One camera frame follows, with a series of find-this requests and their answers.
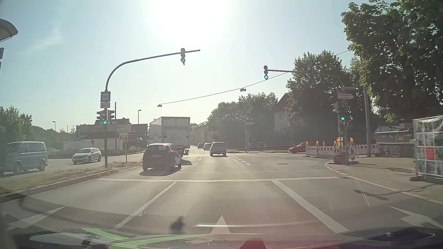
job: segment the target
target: construction barrier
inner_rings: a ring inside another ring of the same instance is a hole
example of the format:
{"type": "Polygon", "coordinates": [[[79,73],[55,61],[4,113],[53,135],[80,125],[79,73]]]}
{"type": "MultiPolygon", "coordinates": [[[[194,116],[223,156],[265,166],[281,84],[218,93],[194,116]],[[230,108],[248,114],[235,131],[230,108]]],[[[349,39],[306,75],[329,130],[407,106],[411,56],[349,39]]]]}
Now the construction barrier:
{"type": "MultiPolygon", "coordinates": [[[[355,147],[357,149],[357,156],[365,156],[368,154],[368,147],[366,144],[357,144],[355,147]]],[[[378,144],[372,144],[371,154],[374,155],[379,152],[378,144]]]]}
{"type": "MultiPolygon", "coordinates": [[[[378,144],[372,144],[371,153],[378,153],[378,144]]],[[[366,155],[366,144],[359,145],[350,145],[348,148],[348,155],[354,159],[357,156],[366,155]]],[[[332,157],[333,154],[340,153],[344,150],[344,146],[338,146],[334,144],[334,146],[306,146],[306,156],[327,156],[332,157]]]]}

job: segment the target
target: banner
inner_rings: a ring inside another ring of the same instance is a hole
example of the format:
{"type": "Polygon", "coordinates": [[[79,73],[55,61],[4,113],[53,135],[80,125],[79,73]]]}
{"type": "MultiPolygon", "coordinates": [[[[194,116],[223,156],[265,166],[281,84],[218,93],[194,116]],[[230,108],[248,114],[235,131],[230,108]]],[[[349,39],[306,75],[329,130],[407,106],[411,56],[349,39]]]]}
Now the banner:
{"type": "Polygon", "coordinates": [[[418,175],[442,177],[443,116],[414,119],[416,170],[418,175]]]}

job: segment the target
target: car hood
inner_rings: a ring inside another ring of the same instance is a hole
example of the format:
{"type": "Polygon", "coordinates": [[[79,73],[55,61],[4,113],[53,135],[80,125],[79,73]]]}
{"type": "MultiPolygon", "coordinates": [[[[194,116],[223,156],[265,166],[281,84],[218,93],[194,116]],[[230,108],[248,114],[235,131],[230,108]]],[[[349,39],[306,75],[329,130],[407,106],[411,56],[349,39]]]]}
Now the car hood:
{"type": "Polygon", "coordinates": [[[91,154],[91,153],[77,153],[77,154],[75,154],[73,156],[87,156],[89,154],[91,154]]]}
{"type": "Polygon", "coordinates": [[[83,228],[40,231],[14,236],[19,248],[201,248],[201,249],[280,249],[280,248],[441,248],[443,232],[425,227],[377,228],[339,234],[266,235],[229,234],[128,234],[118,231],[83,228]]]}

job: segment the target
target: black car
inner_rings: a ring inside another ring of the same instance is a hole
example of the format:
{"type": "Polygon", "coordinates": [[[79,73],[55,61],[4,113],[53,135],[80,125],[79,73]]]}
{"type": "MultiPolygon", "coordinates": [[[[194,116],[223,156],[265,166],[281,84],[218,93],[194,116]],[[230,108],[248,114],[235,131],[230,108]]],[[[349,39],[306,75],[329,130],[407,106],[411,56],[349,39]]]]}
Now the black car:
{"type": "Polygon", "coordinates": [[[154,143],[148,145],[143,154],[143,170],[148,168],[164,167],[174,168],[176,165],[182,167],[182,151],[177,151],[170,143],[154,143]]]}
{"type": "Polygon", "coordinates": [[[223,142],[213,142],[211,145],[211,148],[209,149],[209,154],[215,155],[215,154],[222,154],[223,156],[226,156],[226,146],[223,142]]]}

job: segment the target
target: box truck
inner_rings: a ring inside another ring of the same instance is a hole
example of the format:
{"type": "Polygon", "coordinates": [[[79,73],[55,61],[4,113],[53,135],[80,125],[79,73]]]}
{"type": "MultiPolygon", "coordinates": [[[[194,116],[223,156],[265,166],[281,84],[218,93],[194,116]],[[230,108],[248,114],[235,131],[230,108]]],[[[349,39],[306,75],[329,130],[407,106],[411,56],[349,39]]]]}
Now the box truck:
{"type": "Polygon", "coordinates": [[[190,117],[159,117],[149,123],[148,145],[153,143],[171,143],[177,150],[190,148],[190,117]]]}

